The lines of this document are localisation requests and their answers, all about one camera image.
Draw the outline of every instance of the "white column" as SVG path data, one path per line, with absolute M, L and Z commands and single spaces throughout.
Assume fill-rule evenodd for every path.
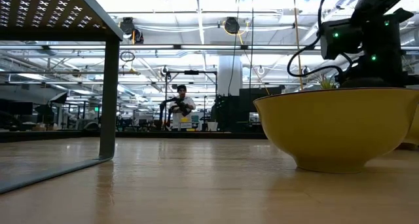
M 218 65 L 218 94 L 228 96 L 239 95 L 239 89 L 242 87 L 243 81 L 243 63 L 240 61 L 240 56 L 220 56 Z

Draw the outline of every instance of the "perforated metal shelf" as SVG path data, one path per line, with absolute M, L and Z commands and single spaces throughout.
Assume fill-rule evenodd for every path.
M 96 0 L 0 0 L 0 39 L 122 40 L 123 32 Z

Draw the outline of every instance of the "white shirt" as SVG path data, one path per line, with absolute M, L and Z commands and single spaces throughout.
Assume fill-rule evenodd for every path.
M 190 97 L 185 96 L 185 98 L 183 99 L 183 103 L 193 106 L 193 109 L 196 108 L 194 100 L 192 100 L 192 98 Z M 175 104 L 176 102 L 170 103 L 170 107 L 172 107 Z M 190 113 L 186 117 L 184 117 L 182 113 L 173 113 L 172 128 L 192 128 L 192 123 L 185 122 L 192 122 L 192 117 Z

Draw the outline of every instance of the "person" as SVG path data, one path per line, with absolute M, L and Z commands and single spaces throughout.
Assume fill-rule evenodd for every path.
M 194 100 L 188 96 L 186 96 L 186 86 L 179 85 L 177 87 L 177 93 L 179 93 L 179 99 L 183 100 L 182 102 L 186 105 L 187 110 L 192 111 L 196 108 Z M 170 108 L 172 106 L 177 105 L 176 102 L 172 102 L 170 104 Z M 186 131 L 187 128 L 192 128 L 192 117 L 189 113 L 186 116 L 182 115 L 182 112 L 179 107 L 174 107 L 173 109 L 173 124 L 172 124 L 172 131 Z

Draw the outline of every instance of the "yellow bowl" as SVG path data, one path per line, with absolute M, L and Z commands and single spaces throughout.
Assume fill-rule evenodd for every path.
M 254 104 L 268 139 L 298 167 L 354 173 L 403 141 L 418 102 L 416 90 L 357 88 L 268 96 Z
M 416 107 L 412 126 L 410 127 L 406 138 L 403 140 L 403 143 L 411 144 L 415 147 L 419 145 L 419 106 Z

